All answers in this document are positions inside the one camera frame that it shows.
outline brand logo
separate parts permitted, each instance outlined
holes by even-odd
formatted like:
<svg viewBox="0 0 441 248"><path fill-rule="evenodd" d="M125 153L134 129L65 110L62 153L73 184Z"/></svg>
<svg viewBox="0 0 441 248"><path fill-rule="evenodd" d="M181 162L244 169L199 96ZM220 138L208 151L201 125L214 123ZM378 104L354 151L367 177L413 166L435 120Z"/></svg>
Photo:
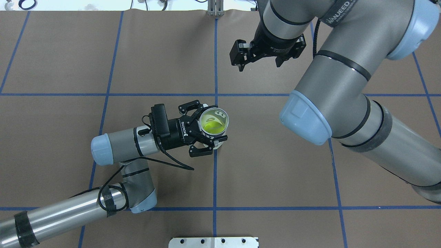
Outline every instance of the brand logo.
<svg viewBox="0 0 441 248"><path fill-rule="evenodd" d="M181 128L182 128L182 133L184 134L184 136L188 136L187 131L185 130L184 122L181 122Z"/></svg>
<svg viewBox="0 0 441 248"><path fill-rule="evenodd" d="M340 9L335 13L332 17L327 18L327 23L333 23L338 22L340 19L345 16L345 12L349 10L354 5L355 0L346 1L343 3L343 5L340 7Z"/></svg>
<svg viewBox="0 0 441 248"><path fill-rule="evenodd" d="M219 110L216 110L214 113L219 115L220 117L222 117L224 119L227 118L227 116L224 113L222 113L221 111L219 111Z"/></svg>

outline yellow liquid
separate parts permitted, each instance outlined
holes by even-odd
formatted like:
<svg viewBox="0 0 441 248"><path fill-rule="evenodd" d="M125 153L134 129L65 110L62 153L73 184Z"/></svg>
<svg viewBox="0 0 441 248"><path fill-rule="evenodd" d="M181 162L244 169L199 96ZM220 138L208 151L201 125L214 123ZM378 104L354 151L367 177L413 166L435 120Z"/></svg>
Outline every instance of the yellow liquid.
<svg viewBox="0 0 441 248"><path fill-rule="evenodd" d="M224 126L222 123L217 122L215 120L209 121L205 123L205 125L202 127L206 132L211 134L218 134L224 131Z"/></svg>

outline gray robot arm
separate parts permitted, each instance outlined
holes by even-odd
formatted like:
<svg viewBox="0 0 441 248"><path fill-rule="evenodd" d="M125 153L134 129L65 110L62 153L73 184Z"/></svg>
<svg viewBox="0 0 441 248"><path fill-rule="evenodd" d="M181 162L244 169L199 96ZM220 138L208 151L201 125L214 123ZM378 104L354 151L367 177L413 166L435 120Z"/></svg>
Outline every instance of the gray robot arm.
<svg viewBox="0 0 441 248"><path fill-rule="evenodd" d="M333 137L441 203L441 151L362 94L385 58L403 58L428 38L437 6L429 0L270 0L254 40L242 47L260 57L289 57L281 44L293 42L314 17L333 30L290 93L282 124L317 145ZM249 60L239 58L240 65Z"/></svg>
<svg viewBox="0 0 441 248"><path fill-rule="evenodd" d="M157 104L148 115L151 126L146 124L95 137L91 144L95 162L98 165L119 162L118 172L121 172L123 182L107 186L110 178L103 187L0 221L0 248L33 247L74 228L111 217L120 210L130 209L137 214L154 207L157 203L156 190L145 156L159 151L167 154L166 150L185 145L190 146L191 157L210 155L219 142L227 140L226 135L209 136L203 128L199 128L204 113L211 113L213 109L221 110L217 105L207 106L195 100L178 108L181 116L168 120L164 105ZM226 118L220 113L218 115L219 118ZM196 148L193 146L195 142L205 144L206 148ZM178 165L166 164L193 170L174 161Z"/></svg>

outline metal plate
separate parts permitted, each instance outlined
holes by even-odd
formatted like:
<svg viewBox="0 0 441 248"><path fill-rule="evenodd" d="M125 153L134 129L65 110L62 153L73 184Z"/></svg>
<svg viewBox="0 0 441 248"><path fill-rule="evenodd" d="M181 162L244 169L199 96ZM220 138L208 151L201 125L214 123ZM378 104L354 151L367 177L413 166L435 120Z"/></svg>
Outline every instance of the metal plate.
<svg viewBox="0 0 441 248"><path fill-rule="evenodd" d="M258 237L173 238L168 248L259 248Z"/></svg>

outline blue grid line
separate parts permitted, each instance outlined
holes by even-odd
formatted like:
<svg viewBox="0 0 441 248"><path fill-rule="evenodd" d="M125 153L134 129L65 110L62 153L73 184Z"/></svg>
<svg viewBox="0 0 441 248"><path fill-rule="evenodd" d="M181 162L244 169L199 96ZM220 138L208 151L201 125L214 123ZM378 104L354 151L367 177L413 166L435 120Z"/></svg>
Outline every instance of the blue grid line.
<svg viewBox="0 0 441 248"><path fill-rule="evenodd" d="M0 207L0 211L31 211L39 207ZM323 210L441 209L441 205L407 206L318 206L318 207L216 207L217 211L323 211ZM154 207L148 211L213 211L212 207Z"/></svg>
<svg viewBox="0 0 441 248"><path fill-rule="evenodd" d="M121 34L121 26L123 24L123 17L124 17L124 11L121 11L120 24L118 26L118 33L116 34L116 42L115 42L115 49L113 50L112 66L110 67L109 81L107 84L106 98L104 101L103 113L101 116L100 130L99 130L98 135L102 135L102 133L103 133L104 120L105 120L106 112L107 112L107 103L108 103L108 99L109 99L110 86L112 85L113 69L115 67L116 52L118 51L118 43L120 41L120 34ZM97 166L97 163L94 161L93 165L92 165L92 172L90 173L89 189L91 189L92 185L93 185L93 179L95 177L96 166ZM86 226L81 227L81 233L80 233L80 237L78 240L78 248L82 247L82 241L84 238L85 229L86 229Z"/></svg>
<svg viewBox="0 0 441 248"><path fill-rule="evenodd" d="M427 101L429 102L430 110L432 111L432 115L434 117L435 124L436 124L437 129L438 129L438 134L441 137L441 128L440 128L440 125L438 123L438 118L437 118L437 115L435 113L434 106L432 105L432 101L430 100L429 91L427 90L426 82L424 81L424 77L422 76L422 72L421 72L421 68L420 68L419 63L418 63L418 59L416 58L415 52L412 52L412 55L414 57L416 67L418 69L419 77L421 78L422 86L424 87L424 91L426 93Z"/></svg>
<svg viewBox="0 0 441 248"><path fill-rule="evenodd" d="M213 211L212 207L154 207L148 211Z"/></svg>
<svg viewBox="0 0 441 248"><path fill-rule="evenodd" d="M218 211L339 210L339 207L217 207Z"/></svg>
<svg viewBox="0 0 441 248"><path fill-rule="evenodd" d="M20 31L20 35L19 35L19 38L17 39L17 43L15 44L11 59L9 60L9 64L7 65L6 72L4 74L3 81L0 86L0 93L3 91L3 87L6 83L7 75L9 74L9 69L11 68L12 62L14 61L15 53L17 52L17 49L19 48L19 44L22 39L23 32L25 31L25 27L26 27L27 21L29 19L29 15L30 15L30 11L28 11L26 18L25 18L25 21L23 22L22 30Z"/></svg>
<svg viewBox="0 0 441 248"><path fill-rule="evenodd" d="M217 18L214 20L214 104L218 101L217 87ZM217 236L217 150L213 156L213 237Z"/></svg>
<svg viewBox="0 0 441 248"><path fill-rule="evenodd" d="M347 206L342 210L393 210L393 209L441 209L441 205L433 206Z"/></svg>
<svg viewBox="0 0 441 248"><path fill-rule="evenodd" d="M365 94L368 97L441 97L441 94ZM0 96L92 96L92 97L126 97L126 96L168 96L168 97L287 97L289 93L0 93Z"/></svg>
<svg viewBox="0 0 441 248"><path fill-rule="evenodd" d="M334 149L332 147L332 141L331 139L328 139L329 149L331 151L331 158L332 158L332 169L334 174L334 184L335 184L335 191L337 195L337 204L338 204L338 212L340 215L340 225L341 225L341 232L343 235L343 245L345 248L348 248L348 241L346 239L346 229L344 227L344 218L343 218L343 210L341 206L341 199L340 199L340 188L338 186L338 178L337 178L337 169L335 167L335 158L334 158Z"/></svg>
<svg viewBox="0 0 441 248"><path fill-rule="evenodd" d="M0 96L54 96L54 97L69 97L69 96L105 96L106 93L1 93Z"/></svg>
<svg viewBox="0 0 441 248"><path fill-rule="evenodd" d="M0 207L1 211L31 211L39 207Z"/></svg>
<svg viewBox="0 0 441 248"><path fill-rule="evenodd" d="M312 40L314 40L314 25L312 24L312 21L309 23L309 27L311 28L311 37L312 37Z"/></svg>

